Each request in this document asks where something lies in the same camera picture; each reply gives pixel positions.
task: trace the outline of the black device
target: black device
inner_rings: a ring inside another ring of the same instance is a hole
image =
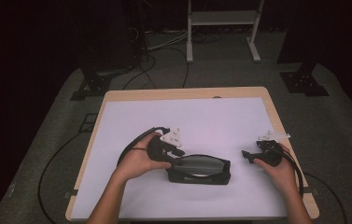
[[[127,152],[145,136],[155,131],[169,133],[170,129],[163,127],[152,128],[135,138],[120,154],[120,164]],[[157,135],[152,137],[148,143],[147,154],[153,161],[167,161],[172,167],[166,169],[170,182],[185,184],[227,185],[231,178],[231,162],[220,158],[195,154],[185,156],[185,152],[173,145],[165,143]]]
[[[303,179],[302,172],[299,169],[297,163],[292,156],[284,150],[275,140],[271,141],[257,141],[257,146],[262,150],[262,153],[251,154],[247,151],[242,150],[243,157],[248,159],[249,163],[254,163],[254,159],[260,159],[267,164],[276,167],[280,164],[281,160],[286,159],[291,166],[294,168],[298,176],[299,192],[303,197]]]

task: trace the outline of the white plastic part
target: white plastic part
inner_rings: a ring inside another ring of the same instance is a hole
[[[181,138],[179,136],[179,128],[175,130],[170,130],[169,133],[163,135],[161,140],[167,144],[173,145],[175,147],[181,147]]]
[[[290,138],[291,135],[289,133],[273,133],[268,131],[268,133],[264,134],[263,136],[259,136],[258,140],[261,141],[272,141],[272,140],[277,140],[281,138]]]

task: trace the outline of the floor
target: floor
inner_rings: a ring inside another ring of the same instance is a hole
[[[149,34],[148,44],[157,46],[176,35]],[[151,52],[148,59],[143,57],[141,62],[141,69],[148,70],[148,76],[135,68],[114,77],[109,89],[267,88],[286,131],[291,134],[290,142],[303,170],[333,189],[352,223],[352,102],[336,76],[320,64],[313,76],[330,96],[306,97],[301,93],[289,93],[279,73],[295,71],[300,65],[276,63],[285,32],[257,34],[260,63],[253,62],[246,36],[247,33],[206,35],[203,43],[195,39],[194,62],[190,64],[185,60],[185,41],[177,42],[169,49]],[[42,203],[55,223],[67,222],[65,210],[90,140],[90,133],[79,133],[78,130],[87,114],[98,113],[103,100],[103,97],[86,97],[83,101],[70,101],[82,80],[80,70],[70,74],[53,102],[12,188],[0,204],[0,223],[49,223],[37,197],[40,178],[49,161],[40,185]],[[315,223],[343,223],[340,206],[331,192],[316,179],[306,178],[320,210]],[[255,220],[253,223],[287,221]]]

